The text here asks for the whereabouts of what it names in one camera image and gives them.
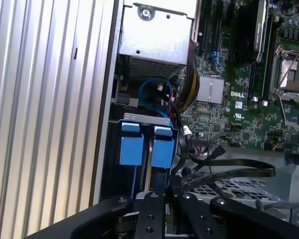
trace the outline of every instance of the cpu socket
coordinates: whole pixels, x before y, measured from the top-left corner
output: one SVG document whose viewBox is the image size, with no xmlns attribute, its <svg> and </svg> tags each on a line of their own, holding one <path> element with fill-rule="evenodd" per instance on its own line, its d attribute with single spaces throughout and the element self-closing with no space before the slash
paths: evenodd
<svg viewBox="0 0 299 239">
<path fill-rule="evenodd" d="M 299 103 L 298 54 L 299 52 L 297 51 L 284 50 L 282 45 L 278 47 L 275 53 L 271 77 L 273 99 L 280 98 L 282 101 L 295 101 Z"/>
</svg>

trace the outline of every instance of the white connector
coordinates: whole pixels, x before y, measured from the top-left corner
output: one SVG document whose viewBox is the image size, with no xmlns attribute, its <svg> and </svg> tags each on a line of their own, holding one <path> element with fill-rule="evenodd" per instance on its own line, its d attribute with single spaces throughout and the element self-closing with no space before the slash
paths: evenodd
<svg viewBox="0 0 299 239">
<path fill-rule="evenodd" d="M 183 134 L 184 134 L 184 136 L 187 136 L 188 138 L 190 138 L 193 135 L 193 133 L 190 131 L 190 129 L 188 128 L 187 125 L 183 126 Z"/>
</svg>

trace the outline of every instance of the blue plastic tab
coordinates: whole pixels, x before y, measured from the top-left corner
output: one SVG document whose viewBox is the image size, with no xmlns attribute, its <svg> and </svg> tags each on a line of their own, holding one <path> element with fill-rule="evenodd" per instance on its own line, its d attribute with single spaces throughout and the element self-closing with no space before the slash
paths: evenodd
<svg viewBox="0 0 299 239">
<path fill-rule="evenodd" d="M 154 134 L 155 135 L 172 137 L 173 132 L 171 131 L 171 128 L 169 128 L 169 127 L 155 126 L 154 127 Z"/>
<path fill-rule="evenodd" d="M 175 142 L 171 138 L 170 141 L 154 139 L 153 152 L 151 158 L 152 167 L 170 168 Z"/>
<path fill-rule="evenodd" d="M 143 144 L 143 135 L 141 137 L 122 137 L 120 165 L 141 165 Z"/>
<path fill-rule="evenodd" d="M 219 63 L 219 52 L 218 51 L 213 51 L 213 52 L 209 53 L 208 58 L 215 60 L 217 66 L 220 66 L 220 67 L 222 66 Z"/>
<path fill-rule="evenodd" d="M 140 125 L 138 123 L 122 123 L 122 131 L 125 132 L 140 132 Z"/>
</svg>

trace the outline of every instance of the ridged aluminum panel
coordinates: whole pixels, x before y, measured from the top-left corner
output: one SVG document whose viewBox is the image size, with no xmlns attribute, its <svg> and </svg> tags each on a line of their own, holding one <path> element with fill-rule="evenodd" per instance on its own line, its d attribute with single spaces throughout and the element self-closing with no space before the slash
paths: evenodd
<svg viewBox="0 0 299 239">
<path fill-rule="evenodd" d="M 0 0 L 0 239 L 89 206 L 114 0 Z"/>
<path fill-rule="evenodd" d="M 197 100 L 221 104 L 224 92 L 224 80 L 219 77 L 200 76 Z"/>
</svg>

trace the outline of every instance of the pcie slot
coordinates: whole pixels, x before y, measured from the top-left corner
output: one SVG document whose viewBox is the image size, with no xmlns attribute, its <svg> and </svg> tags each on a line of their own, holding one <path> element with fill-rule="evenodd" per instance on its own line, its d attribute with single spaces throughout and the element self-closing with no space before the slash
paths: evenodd
<svg viewBox="0 0 299 239">
<path fill-rule="evenodd" d="M 270 15 L 268 18 L 267 33 L 266 33 L 267 48 L 265 50 L 266 61 L 265 61 L 263 92 L 262 92 L 263 100 L 269 100 L 271 71 L 273 70 L 273 63 L 275 57 L 274 51 L 275 51 L 275 44 L 276 44 L 277 29 L 278 27 L 274 24 L 274 17 Z"/>
<path fill-rule="evenodd" d="M 215 8 L 215 20 L 214 20 L 214 29 L 215 34 L 213 35 L 213 39 L 211 42 L 210 53 L 208 54 L 208 58 L 214 60 L 216 65 L 219 66 L 219 52 L 218 52 L 218 44 L 221 32 L 221 21 L 223 15 L 224 2 L 222 0 L 218 0 L 216 8 Z"/>
<path fill-rule="evenodd" d="M 221 31 L 221 19 L 223 14 L 223 8 L 224 8 L 224 2 L 222 0 L 219 0 L 216 5 L 215 9 L 215 21 L 214 21 L 214 29 L 215 29 L 215 35 L 213 37 L 213 41 L 211 44 L 210 51 L 218 51 L 218 43 L 220 38 L 220 31 Z"/>
<path fill-rule="evenodd" d="M 198 27 L 198 49 L 199 55 L 205 52 L 207 37 L 209 36 L 209 19 L 211 14 L 212 0 L 206 0 L 205 4 L 201 5 L 200 9 L 200 19 L 199 19 L 199 27 Z"/>
</svg>

